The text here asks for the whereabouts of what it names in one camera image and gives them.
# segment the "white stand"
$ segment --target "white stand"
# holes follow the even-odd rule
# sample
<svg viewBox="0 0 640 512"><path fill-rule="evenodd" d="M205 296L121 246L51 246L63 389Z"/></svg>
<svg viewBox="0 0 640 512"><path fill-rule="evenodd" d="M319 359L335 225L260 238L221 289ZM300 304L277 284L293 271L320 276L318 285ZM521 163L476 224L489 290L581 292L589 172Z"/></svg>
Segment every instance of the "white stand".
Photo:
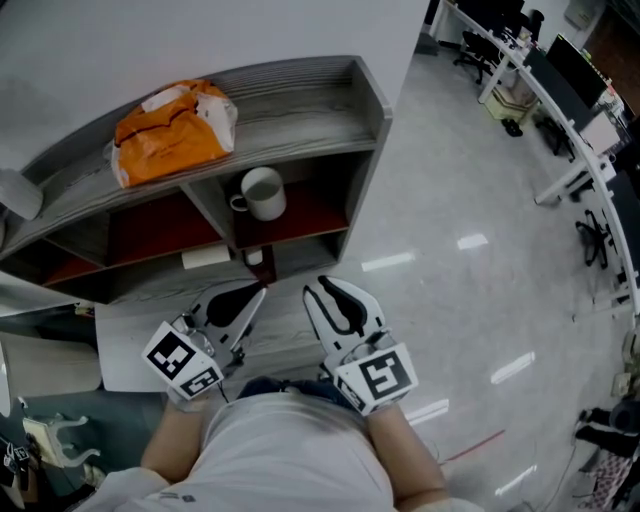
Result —
<svg viewBox="0 0 640 512"><path fill-rule="evenodd" d="M61 414L56 414L51 421L36 421L31 418L24 418L22 424L26 433L33 435L38 447L42 461L59 468L76 468L84 463L91 455L100 456L100 450L90 449L81 453L77 457L69 458L64 450L74 448L73 444L62 444L58 440L58 432L63 428L79 427L86 424L89 418L82 416L77 421L65 420Z"/></svg>

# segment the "computer monitor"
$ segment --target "computer monitor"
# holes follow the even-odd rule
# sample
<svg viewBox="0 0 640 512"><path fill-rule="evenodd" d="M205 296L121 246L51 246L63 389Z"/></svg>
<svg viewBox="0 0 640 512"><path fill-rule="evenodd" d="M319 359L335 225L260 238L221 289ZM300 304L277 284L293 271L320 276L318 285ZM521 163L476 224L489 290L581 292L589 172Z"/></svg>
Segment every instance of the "computer monitor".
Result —
<svg viewBox="0 0 640 512"><path fill-rule="evenodd" d="M561 35L551 45L547 59L569 82L588 108L592 108L607 88L598 71Z"/></svg>

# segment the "gray shelf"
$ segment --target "gray shelf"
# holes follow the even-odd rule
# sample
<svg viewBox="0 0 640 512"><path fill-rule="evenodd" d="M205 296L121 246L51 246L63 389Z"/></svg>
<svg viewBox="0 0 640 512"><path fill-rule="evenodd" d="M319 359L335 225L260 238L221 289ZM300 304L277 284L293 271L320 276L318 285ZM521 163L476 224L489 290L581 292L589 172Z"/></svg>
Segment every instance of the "gray shelf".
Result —
<svg viewBox="0 0 640 512"><path fill-rule="evenodd" d="M212 282L252 275L239 259L185 271L179 254L165 257L167 252L161 249L167 244L182 247L187 226L193 231L187 237L193 246L199 245L194 240L215 238L237 256L239 248L248 246L245 239L250 235L254 245L265 246L268 254L273 248L272 269L256 273L267 282L277 273L287 276L338 261L391 126L391 107L362 59L294 59L203 78L211 80L238 108L231 155L121 189L103 154L117 123L143 98L123 105L69 135L23 169L43 189L44 205L32 221L9 215L0 270L103 303L190 296ZM248 223L234 216L226 201L227 185L235 180L234 175L262 165L279 169L291 193L291 208L298 206L295 215L289 215L292 218L283 217L277 226ZM327 201L319 201L318 186L329 191L330 209ZM294 192L298 189L308 190L318 201L297 204ZM158 219L147 212L176 194L183 194L187 204L181 201L179 211L169 209L175 215L158 220L156 227L163 228L150 234L148 254L136 260L144 262L132 259L123 263L127 267L116 268L119 263L114 253L122 245L116 242L122 237L114 235L126 232L125 228L144 229L141 225ZM339 230L333 224L330 230L323 227L330 214L341 219ZM210 233L204 236L209 228L219 238ZM329 231L340 232L325 234ZM291 243L281 244L283 240ZM59 279L48 282L45 271L57 272Z"/></svg>

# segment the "office chair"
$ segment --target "office chair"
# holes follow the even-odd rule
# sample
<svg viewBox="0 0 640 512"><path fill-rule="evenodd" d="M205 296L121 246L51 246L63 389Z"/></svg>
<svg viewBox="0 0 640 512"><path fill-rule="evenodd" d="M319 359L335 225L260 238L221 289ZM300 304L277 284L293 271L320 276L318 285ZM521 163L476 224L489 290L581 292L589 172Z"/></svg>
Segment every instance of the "office chair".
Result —
<svg viewBox="0 0 640 512"><path fill-rule="evenodd" d="M585 244L585 253L584 253L584 262L587 267L593 265L593 262L596 261L596 258L600 256L600 266L602 269L605 269L609 266L609 262L607 261L607 249L605 243L609 238L609 232L604 231L598 221L596 221L595 215L591 210L584 211L585 216L587 217L587 223L577 221L576 229L578 233L580 233L580 237L582 238ZM588 224L589 220L593 223L593 227ZM593 254L589 257L590 250L593 249Z"/></svg>
<svg viewBox="0 0 640 512"><path fill-rule="evenodd" d="M553 150L553 154L558 156L560 153L560 148L564 146L569 151L571 158L569 158L569 163L573 163L576 159L576 155L573 152L573 146L571 145L571 139L567 135L567 132L564 130L562 126L557 124L550 117L545 117L542 121L536 123L536 128L546 128L549 133L555 138L556 147Z"/></svg>
<svg viewBox="0 0 640 512"><path fill-rule="evenodd" d="M498 64L500 62L500 51L493 43L473 32L463 32L462 37L467 45L466 51L460 52L460 57L453 61L453 65L457 66L473 66L478 69L478 79L476 83L482 83L483 73L490 76L493 75L491 63Z"/></svg>

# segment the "white mug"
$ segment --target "white mug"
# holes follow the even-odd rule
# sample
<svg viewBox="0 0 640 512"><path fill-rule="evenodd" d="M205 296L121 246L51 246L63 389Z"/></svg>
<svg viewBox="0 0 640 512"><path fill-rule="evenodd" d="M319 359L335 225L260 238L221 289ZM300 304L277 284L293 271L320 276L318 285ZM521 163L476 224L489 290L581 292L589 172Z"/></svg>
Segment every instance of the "white mug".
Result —
<svg viewBox="0 0 640 512"><path fill-rule="evenodd" d="M271 167L256 167L250 170L242 178L240 191L242 194L231 196L229 206L237 212L248 210L258 220L277 219L287 207L282 178ZM247 206L235 204L240 199L244 199Z"/></svg>

